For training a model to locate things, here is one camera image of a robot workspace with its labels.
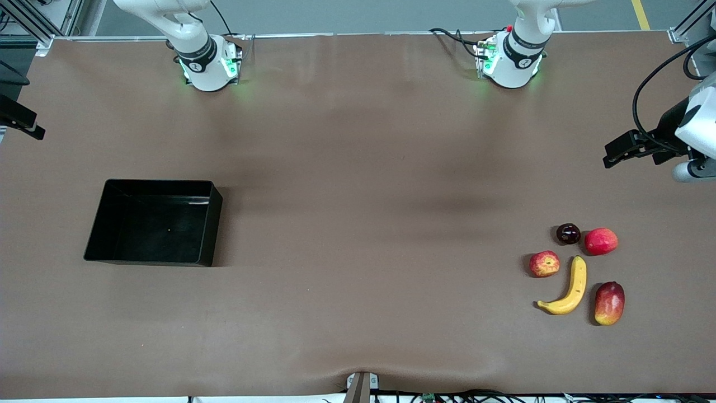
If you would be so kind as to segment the red yellow mango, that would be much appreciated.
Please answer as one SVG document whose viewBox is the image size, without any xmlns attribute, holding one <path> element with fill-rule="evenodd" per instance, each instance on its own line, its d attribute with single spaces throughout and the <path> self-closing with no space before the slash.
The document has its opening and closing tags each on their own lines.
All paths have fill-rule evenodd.
<svg viewBox="0 0 716 403">
<path fill-rule="evenodd" d="M 617 282 L 601 284 L 594 300 L 594 321 L 600 326 L 616 324 L 624 313 L 625 293 Z"/>
</svg>

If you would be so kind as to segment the dark purple plum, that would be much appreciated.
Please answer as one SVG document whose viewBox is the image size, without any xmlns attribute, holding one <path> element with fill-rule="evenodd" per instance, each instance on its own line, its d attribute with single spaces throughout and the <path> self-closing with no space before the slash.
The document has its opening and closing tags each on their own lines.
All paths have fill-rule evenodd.
<svg viewBox="0 0 716 403">
<path fill-rule="evenodd" d="M 561 224 L 555 230 L 555 239 L 563 245 L 575 245 L 581 240 L 582 232 L 573 223 Z"/>
</svg>

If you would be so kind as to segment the aluminium frame profile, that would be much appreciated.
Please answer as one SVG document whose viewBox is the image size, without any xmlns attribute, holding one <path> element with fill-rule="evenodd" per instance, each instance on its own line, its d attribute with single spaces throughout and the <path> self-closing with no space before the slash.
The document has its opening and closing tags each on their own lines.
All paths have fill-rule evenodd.
<svg viewBox="0 0 716 403">
<path fill-rule="evenodd" d="M 691 10 L 667 30 L 673 44 L 690 44 L 716 33 L 716 0 L 687 0 Z"/>
<path fill-rule="evenodd" d="M 88 0 L 0 0 L 0 48 L 36 49 L 45 56 L 54 39 L 79 33 Z"/>
</svg>

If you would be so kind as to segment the yellow banana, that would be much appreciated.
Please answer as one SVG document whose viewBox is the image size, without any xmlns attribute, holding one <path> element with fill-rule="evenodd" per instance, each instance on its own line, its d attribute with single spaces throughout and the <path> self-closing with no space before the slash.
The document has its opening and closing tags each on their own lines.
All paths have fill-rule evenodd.
<svg viewBox="0 0 716 403">
<path fill-rule="evenodd" d="M 583 257 L 575 256 L 571 260 L 571 273 L 568 290 L 563 298 L 555 301 L 537 301 L 538 308 L 552 315 L 572 313 L 586 294 L 587 265 Z"/>
</svg>

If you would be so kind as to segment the black plastic box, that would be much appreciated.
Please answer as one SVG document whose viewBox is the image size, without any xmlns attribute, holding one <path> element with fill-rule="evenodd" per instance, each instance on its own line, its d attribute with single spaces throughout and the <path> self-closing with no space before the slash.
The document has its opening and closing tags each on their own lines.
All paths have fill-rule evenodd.
<svg viewBox="0 0 716 403">
<path fill-rule="evenodd" d="M 223 197 L 211 181 L 105 181 L 83 258 L 166 267 L 213 264 Z"/>
</svg>

